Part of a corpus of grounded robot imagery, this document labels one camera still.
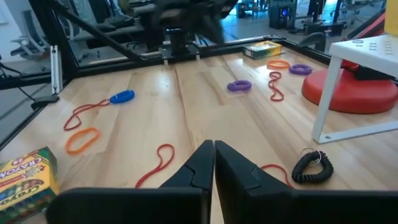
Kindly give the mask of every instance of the yellow crayon box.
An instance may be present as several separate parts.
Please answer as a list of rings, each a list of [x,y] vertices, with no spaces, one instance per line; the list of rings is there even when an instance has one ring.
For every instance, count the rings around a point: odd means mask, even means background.
[[[255,60],[280,55],[281,53],[282,46],[271,41],[255,43],[243,48],[243,54]]]
[[[48,147],[0,164],[0,223],[41,212],[59,193],[57,160]]]

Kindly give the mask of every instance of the white wall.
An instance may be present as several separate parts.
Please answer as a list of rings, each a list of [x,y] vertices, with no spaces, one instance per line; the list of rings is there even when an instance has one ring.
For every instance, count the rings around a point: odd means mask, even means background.
[[[0,24],[0,55],[2,57],[2,62],[15,62],[23,60],[20,56],[11,57],[10,54],[12,50],[15,50],[19,47],[19,44],[10,43],[10,41],[18,38],[22,34],[4,0],[0,0],[0,11],[2,12],[4,18],[8,21],[6,24]]]

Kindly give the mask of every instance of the purple rubber ring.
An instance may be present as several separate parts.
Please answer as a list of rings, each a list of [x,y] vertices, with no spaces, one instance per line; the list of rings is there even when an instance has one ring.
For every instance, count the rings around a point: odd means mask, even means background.
[[[309,75],[312,72],[312,68],[304,64],[292,65],[289,68],[289,72],[296,75]]]
[[[229,91],[248,91],[251,88],[251,82],[247,80],[238,80],[229,83],[226,88]]]

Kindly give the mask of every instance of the orange ring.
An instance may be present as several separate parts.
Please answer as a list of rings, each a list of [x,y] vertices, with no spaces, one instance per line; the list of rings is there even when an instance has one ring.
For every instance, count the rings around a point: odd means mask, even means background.
[[[290,63],[285,60],[270,60],[267,64],[270,69],[285,69],[290,68]]]
[[[90,133],[92,131],[95,133],[95,136],[92,139],[90,139],[88,142],[84,143],[84,145],[82,145],[77,150],[74,150],[74,151],[70,150],[70,145],[74,142],[74,140],[76,140],[78,137],[85,135],[87,133]],[[67,153],[69,155],[77,155],[77,154],[83,152],[90,145],[92,145],[99,137],[100,137],[100,132],[96,128],[87,128],[87,129],[78,131],[75,134],[73,134],[72,136],[70,136],[67,143],[65,144],[65,149],[67,150]]]

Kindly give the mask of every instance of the white stool leg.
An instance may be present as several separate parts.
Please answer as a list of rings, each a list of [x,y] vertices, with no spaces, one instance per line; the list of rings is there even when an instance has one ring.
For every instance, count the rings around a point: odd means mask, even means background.
[[[326,76],[325,86],[323,87],[317,118],[312,129],[312,138],[314,138],[317,143],[320,143],[323,125],[325,124],[326,114],[329,110],[331,97],[333,96],[333,91],[339,77],[342,61],[343,59],[341,58],[332,57],[329,64],[328,75]]]

